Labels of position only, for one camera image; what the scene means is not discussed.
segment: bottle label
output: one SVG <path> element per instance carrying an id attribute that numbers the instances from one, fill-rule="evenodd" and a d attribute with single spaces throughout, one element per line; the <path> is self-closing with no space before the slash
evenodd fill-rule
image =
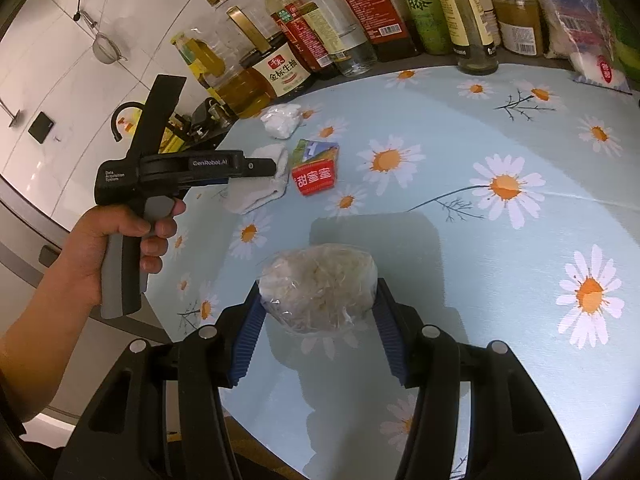
<path id="1" fill-rule="evenodd" d="M 484 46 L 484 50 L 489 56 L 495 56 L 494 38 L 492 38 L 491 33 L 489 33 L 489 30 L 487 29 L 484 9 L 482 8 L 480 0 L 469 0 L 469 4 L 471 5 L 471 10 L 474 14 L 474 18 L 476 19 L 476 25 L 478 26 L 482 46 Z"/>
<path id="2" fill-rule="evenodd" d="M 295 4 L 286 5 L 284 9 L 272 14 L 271 17 L 280 25 L 283 31 L 285 28 L 287 29 L 287 38 L 302 54 L 304 54 L 304 50 L 309 53 L 309 56 L 305 56 L 305 58 L 309 58 L 309 61 L 311 59 L 315 60 L 313 64 L 316 66 L 312 68 L 319 69 L 332 63 L 324 46 L 322 46 L 322 43 L 305 19 L 300 16 Z"/>
<path id="3" fill-rule="evenodd" d="M 517 27 L 516 25 L 509 25 L 509 23 L 499 23 L 505 48 L 524 56 L 535 56 L 537 54 L 536 36 L 533 27 Z"/>
<path id="4" fill-rule="evenodd" d="M 447 27 L 449 27 L 453 51 L 459 56 L 470 57 L 469 39 L 466 36 L 465 25 L 462 23 L 462 17 L 455 0 L 440 0 L 440 4 L 447 20 Z"/>
<path id="5" fill-rule="evenodd" d="M 415 27 L 430 54 L 450 51 L 449 33 L 437 0 L 406 0 L 414 17 Z"/>
<path id="6" fill-rule="evenodd" d="M 406 25 L 391 0 L 346 0 L 371 43 L 408 38 Z"/>
<path id="7" fill-rule="evenodd" d="M 334 56 L 335 59 L 335 56 L 343 54 L 343 51 L 346 50 L 342 41 L 340 40 L 340 36 L 338 36 L 338 33 L 334 30 L 334 28 L 329 25 L 329 22 L 324 17 L 322 10 L 318 9 L 318 6 L 316 4 L 313 4 L 309 7 L 315 7 L 315 9 L 306 12 L 304 15 L 304 19 L 308 23 L 309 27 L 311 27 L 318 35 L 318 38 L 320 38 L 320 41 L 322 41 L 322 44 L 324 45 L 327 52 Z"/>
<path id="8" fill-rule="evenodd" d="M 293 90 L 309 77 L 309 72 L 300 65 L 288 44 L 256 63 L 253 68 L 271 83 L 277 97 Z"/>

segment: glass bottle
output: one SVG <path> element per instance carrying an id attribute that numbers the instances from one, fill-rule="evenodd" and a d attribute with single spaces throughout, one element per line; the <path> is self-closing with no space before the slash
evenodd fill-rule
<path id="1" fill-rule="evenodd" d="M 480 0 L 440 0 L 440 3 L 459 69 L 471 75 L 498 70 L 494 39 L 486 27 Z"/>
<path id="2" fill-rule="evenodd" d="M 449 29 L 439 0 L 406 0 L 427 54 L 451 52 Z"/>
<path id="3" fill-rule="evenodd" d="M 322 79 L 338 75 L 335 66 L 322 42 L 305 19 L 300 15 L 299 0 L 264 0 L 267 12 L 280 26 L 287 38 L 311 70 Z"/>
<path id="4" fill-rule="evenodd" d="M 304 93 L 313 84 L 302 56 L 292 51 L 283 32 L 265 38 L 244 9 L 231 6 L 238 0 L 207 1 L 214 7 L 216 30 L 227 35 L 227 44 L 242 56 L 240 65 L 262 82 L 274 104 Z M 247 40 L 252 48 L 247 49 Z"/>
<path id="5" fill-rule="evenodd" d="M 404 0 L 345 1 L 360 21 L 380 61 L 419 54 L 420 39 Z"/>
<path id="6" fill-rule="evenodd" d="M 188 38 L 184 33 L 174 36 L 172 43 L 198 82 L 223 105 L 225 112 L 230 108 L 239 118 L 247 119 L 270 103 L 262 81 L 242 68 L 238 56 L 219 42 L 219 56 L 204 40 Z"/>
<path id="7" fill-rule="evenodd" d="M 300 0 L 298 9 L 329 56 L 350 77 L 367 72 L 378 61 L 357 18 L 344 0 Z"/>

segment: light blue floral tablecloth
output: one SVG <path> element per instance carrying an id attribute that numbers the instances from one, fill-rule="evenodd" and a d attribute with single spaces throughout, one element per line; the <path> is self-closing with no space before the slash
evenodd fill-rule
<path id="1" fill-rule="evenodd" d="M 339 142 L 335 189 L 303 197 L 290 182 L 244 216 L 222 207 L 221 186 L 191 190 L 147 293 L 172 339 L 241 303 L 277 251 L 353 244 L 425 322 L 460 342 L 506 341 L 591 475 L 640 402 L 638 97 L 502 65 L 473 79 L 408 70 L 295 102 L 305 121 L 286 145 Z M 272 142 L 244 120 L 221 148 L 249 155 Z M 390 375 L 372 320 L 296 338 L 268 317 L 223 403 L 312 480 L 382 480 L 398 467 L 415 394 Z M 454 478 L 468 440 L 463 394 Z"/>

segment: plastic bag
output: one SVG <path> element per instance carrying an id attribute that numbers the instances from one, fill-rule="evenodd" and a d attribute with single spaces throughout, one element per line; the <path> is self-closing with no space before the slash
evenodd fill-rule
<path id="1" fill-rule="evenodd" d="M 262 270 L 262 305 L 290 332 L 330 335 L 354 327 L 376 297 L 378 268 L 360 249 L 323 244 L 284 251 Z"/>
<path id="2" fill-rule="evenodd" d="M 580 83 L 631 93 L 613 66 L 611 32 L 598 0 L 539 0 L 549 26 L 547 57 L 567 57 Z"/>
<path id="3" fill-rule="evenodd" d="M 260 120 L 274 139 L 289 139 L 302 120 L 300 108 L 300 105 L 293 104 L 270 106 L 263 112 Z"/>

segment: folded towel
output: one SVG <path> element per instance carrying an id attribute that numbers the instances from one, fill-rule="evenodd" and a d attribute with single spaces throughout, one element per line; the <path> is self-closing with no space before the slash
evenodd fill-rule
<path id="1" fill-rule="evenodd" d="M 287 159 L 289 153 L 284 144 L 270 144 L 255 150 L 250 158 L 272 158 L 277 166 L 274 176 L 255 178 L 230 178 L 223 197 L 225 209 L 232 213 L 245 214 L 261 205 L 280 198 L 289 181 Z"/>

